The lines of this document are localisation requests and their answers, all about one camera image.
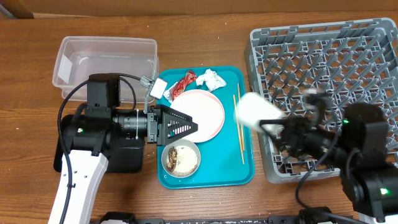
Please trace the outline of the brown food scrap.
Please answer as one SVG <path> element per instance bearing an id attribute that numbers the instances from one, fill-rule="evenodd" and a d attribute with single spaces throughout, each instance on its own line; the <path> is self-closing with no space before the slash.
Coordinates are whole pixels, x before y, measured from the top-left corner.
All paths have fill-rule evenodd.
<path id="1" fill-rule="evenodd" d="M 167 168 L 169 171 L 173 172 L 177 165 L 177 149 L 175 147 L 171 147 L 168 152 L 168 162 Z"/>

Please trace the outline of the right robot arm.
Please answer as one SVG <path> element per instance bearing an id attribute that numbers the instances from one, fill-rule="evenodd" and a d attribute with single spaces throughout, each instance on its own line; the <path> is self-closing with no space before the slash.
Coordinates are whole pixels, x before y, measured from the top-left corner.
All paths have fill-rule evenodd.
<path id="1" fill-rule="evenodd" d="M 356 212 L 382 223 L 397 214 L 397 167 L 386 161 L 389 124 L 380 107 L 355 103 L 345 107 L 341 131 L 326 131 L 311 119 L 262 119 L 281 126 L 269 137 L 281 151 L 298 157 L 308 154 L 319 164 L 340 169 L 343 191 Z"/>

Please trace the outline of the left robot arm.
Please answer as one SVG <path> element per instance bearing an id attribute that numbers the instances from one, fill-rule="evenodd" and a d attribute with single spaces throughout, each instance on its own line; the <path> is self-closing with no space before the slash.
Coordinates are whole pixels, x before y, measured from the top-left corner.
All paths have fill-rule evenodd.
<path id="1" fill-rule="evenodd" d="M 89 223 L 105 172 L 142 168 L 144 146 L 166 146 L 197 131 L 192 117 L 165 105 L 122 110 L 121 83 L 134 79 L 160 98 L 167 82 L 126 73 L 96 73 L 64 99 L 57 116 L 61 173 L 49 223 Z"/>

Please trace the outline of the red snack wrapper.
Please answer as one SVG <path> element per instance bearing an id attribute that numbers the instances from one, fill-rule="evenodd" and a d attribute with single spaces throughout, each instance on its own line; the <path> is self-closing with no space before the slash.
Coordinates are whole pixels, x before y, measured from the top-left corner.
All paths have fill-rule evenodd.
<path id="1" fill-rule="evenodd" d="M 174 83 L 169 89 L 165 90 L 164 97 L 169 101 L 173 102 L 179 95 L 181 95 L 187 88 L 188 85 L 195 82 L 197 79 L 197 75 L 189 70 L 185 76 Z"/>

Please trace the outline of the small grey bowl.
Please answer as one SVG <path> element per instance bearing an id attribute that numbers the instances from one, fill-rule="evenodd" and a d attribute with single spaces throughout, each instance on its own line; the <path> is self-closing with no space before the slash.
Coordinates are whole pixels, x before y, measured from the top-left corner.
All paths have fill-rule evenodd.
<path id="1" fill-rule="evenodd" d="M 164 171 L 176 178 L 187 178 L 194 174 L 201 162 L 197 145 L 180 139 L 164 147 L 160 163 Z"/>

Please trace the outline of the white cup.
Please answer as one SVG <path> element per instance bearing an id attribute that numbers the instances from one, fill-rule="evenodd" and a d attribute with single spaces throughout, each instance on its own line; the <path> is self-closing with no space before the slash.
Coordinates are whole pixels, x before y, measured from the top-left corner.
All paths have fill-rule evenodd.
<path id="1" fill-rule="evenodd" d="M 285 113 L 278 107 L 267 101 L 256 92 L 244 94 L 235 112 L 236 121 L 259 133 L 264 133 L 263 128 L 272 135 L 278 135 L 283 127 L 281 124 L 260 124 L 260 120 L 284 119 Z"/>

